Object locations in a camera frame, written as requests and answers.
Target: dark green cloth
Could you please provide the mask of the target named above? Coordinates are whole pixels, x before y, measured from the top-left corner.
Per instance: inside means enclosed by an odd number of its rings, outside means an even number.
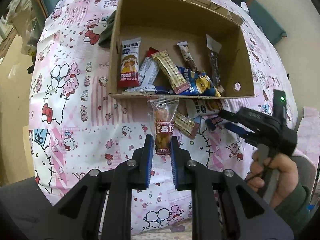
[[[277,214],[291,227],[295,237],[310,220],[307,209],[309,203],[309,189],[298,183],[294,191],[275,208]]]
[[[116,15],[116,11],[114,11],[107,20],[107,27],[101,33],[100,39],[98,41],[98,44],[100,47],[110,49],[111,35],[112,35],[113,24],[115,22],[115,15]]]

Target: pink bedsheet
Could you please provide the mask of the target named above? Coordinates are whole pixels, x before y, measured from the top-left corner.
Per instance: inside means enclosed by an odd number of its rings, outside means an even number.
[[[100,33],[118,0],[61,0],[45,22],[37,46],[30,89],[30,143],[36,181],[55,204],[90,169],[114,169],[142,147],[150,133],[146,102],[108,96],[109,50],[98,46]],[[230,111],[246,106],[272,111],[273,89],[287,95],[287,122],[297,108],[281,60],[252,19],[230,0],[211,0],[244,19],[254,98],[225,100]],[[180,147],[210,169],[230,168],[247,175],[255,150],[219,126],[209,133],[204,120],[194,140],[175,130]],[[154,156],[147,191],[132,193],[132,233],[171,225],[191,215],[191,193],[177,192],[169,156]]]

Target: bed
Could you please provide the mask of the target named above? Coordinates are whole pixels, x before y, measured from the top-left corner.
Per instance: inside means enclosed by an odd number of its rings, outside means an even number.
[[[273,89],[284,90],[287,124],[293,129],[297,107],[276,50],[239,6],[230,0],[211,1],[243,18],[254,82],[254,98],[227,99],[224,106],[233,112],[245,106],[272,114]],[[145,101],[108,96],[109,50],[98,41],[116,7],[117,0],[61,0],[37,45],[29,140],[36,182],[51,204],[89,170],[107,171],[130,159],[150,134]],[[233,169],[242,178],[249,172],[256,149],[223,126],[210,133],[201,120],[194,140],[179,130],[174,135],[181,148],[209,169]],[[170,157],[154,156],[149,189],[132,192],[133,238],[153,234],[158,239],[189,239],[191,214],[191,193],[174,189]]]

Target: green sleeve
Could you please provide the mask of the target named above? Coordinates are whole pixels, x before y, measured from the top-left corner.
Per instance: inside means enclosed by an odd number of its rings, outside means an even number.
[[[310,191],[300,183],[285,200],[275,208],[277,214],[291,227],[295,236],[310,220],[307,206],[310,202]]]

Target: snack wrapper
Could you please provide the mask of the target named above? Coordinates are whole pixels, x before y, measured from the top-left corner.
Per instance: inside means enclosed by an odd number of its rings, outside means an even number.
[[[195,62],[193,61],[193,58],[192,58],[190,52],[189,52],[188,42],[186,42],[186,41],[179,42],[179,43],[177,43],[177,45],[180,48],[182,57],[183,57],[184,61],[186,62],[187,68],[193,72],[197,72],[198,69],[196,67]]]
[[[188,90],[180,93],[181,96],[198,96],[203,94],[209,97],[221,97],[220,93],[215,89],[210,78],[207,76],[207,73],[195,73],[187,68],[178,66],[177,68],[190,84]]]
[[[223,93],[224,89],[221,86],[219,68],[218,68],[218,55],[221,49],[221,44],[207,35],[207,47],[209,49],[210,65],[212,68],[212,81],[219,93]]]
[[[172,90],[167,90],[163,86],[154,86],[154,85],[147,85],[147,86],[139,86],[135,88],[126,89],[126,92],[139,92],[148,95],[171,95],[173,93]]]
[[[170,155],[170,141],[179,100],[166,96],[151,96],[148,103],[152,108],[152,110],[150,109],[150,119],[156,154]]]
[[[120,81],[118,87],[137,87],[139,71],[139,46],[141,38],[122,41]]]
[[[177,112],[174,125],[180,130],[181,133],[188,136],[190,139],[194,139],[199,131],[200,124],[188,119],[183,114]]]
[[[152,54],[152,58],[167,76],[170,85],[176,94],[180,94],[190,88],[190,84],[188,84],[176,65],[172,62],[166,50]]]
[[[197,116],[217,115],[220,110],[223,110],[223,105],[219,99],[186,99],[185,102],[189,119],[194,119]]]
[[[140,66],[138,79],[141,86],[152,85],[159,73],[159,67],[152,59],[152,54],[156,52],[159,50],[150,47]]]
[[[207,124],[207,127],[209,128],[209,132],[214,132],[214,130],[217,128],[217,124],[223,124],[228,121],[219,116],[215,116],[213,118],[208,118],[207,120],[205,120],[205,122]]]

